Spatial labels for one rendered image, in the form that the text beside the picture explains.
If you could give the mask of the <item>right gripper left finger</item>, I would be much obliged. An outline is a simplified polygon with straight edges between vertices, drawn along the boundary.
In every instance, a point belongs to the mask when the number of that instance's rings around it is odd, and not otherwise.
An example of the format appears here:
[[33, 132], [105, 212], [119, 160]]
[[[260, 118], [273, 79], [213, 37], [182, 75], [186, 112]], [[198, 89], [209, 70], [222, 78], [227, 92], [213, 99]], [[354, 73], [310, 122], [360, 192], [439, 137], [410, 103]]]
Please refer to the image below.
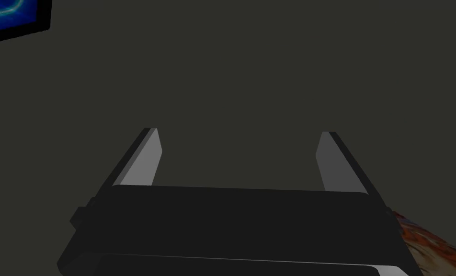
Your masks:
[[152, 185], [161, 155], [158, 130], [143, 129], [103, 183], [104, 188], [114, 185]]

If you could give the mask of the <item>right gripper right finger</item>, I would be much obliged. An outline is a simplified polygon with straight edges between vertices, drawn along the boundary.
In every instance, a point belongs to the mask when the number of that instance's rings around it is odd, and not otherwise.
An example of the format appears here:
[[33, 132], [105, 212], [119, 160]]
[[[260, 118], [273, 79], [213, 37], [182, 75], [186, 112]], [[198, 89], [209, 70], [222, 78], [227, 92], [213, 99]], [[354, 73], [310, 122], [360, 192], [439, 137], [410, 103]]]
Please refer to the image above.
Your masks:
[[315, 157], [325, 191], [377, 198], [374, 185], [336, 132], [322, 132]]

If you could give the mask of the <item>orange patterned rug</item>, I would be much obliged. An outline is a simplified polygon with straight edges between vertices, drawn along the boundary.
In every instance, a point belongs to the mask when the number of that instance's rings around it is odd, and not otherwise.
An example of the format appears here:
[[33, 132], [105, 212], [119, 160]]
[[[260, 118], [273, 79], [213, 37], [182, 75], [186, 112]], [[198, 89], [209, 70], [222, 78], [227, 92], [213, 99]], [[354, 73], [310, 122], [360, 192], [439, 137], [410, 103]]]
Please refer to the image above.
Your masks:
[[423, 276], [456, 276], [456, 247], [397, 212], [403, 237]]

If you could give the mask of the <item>blue picture in black frame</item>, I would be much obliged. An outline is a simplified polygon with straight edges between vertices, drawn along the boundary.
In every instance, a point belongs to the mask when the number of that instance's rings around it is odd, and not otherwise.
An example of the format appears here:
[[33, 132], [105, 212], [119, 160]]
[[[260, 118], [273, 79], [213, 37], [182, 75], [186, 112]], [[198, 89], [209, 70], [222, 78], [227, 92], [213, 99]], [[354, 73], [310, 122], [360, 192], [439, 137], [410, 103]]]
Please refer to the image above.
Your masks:
[[53, 0], [0, 0], [0, 41], [50, 28]]

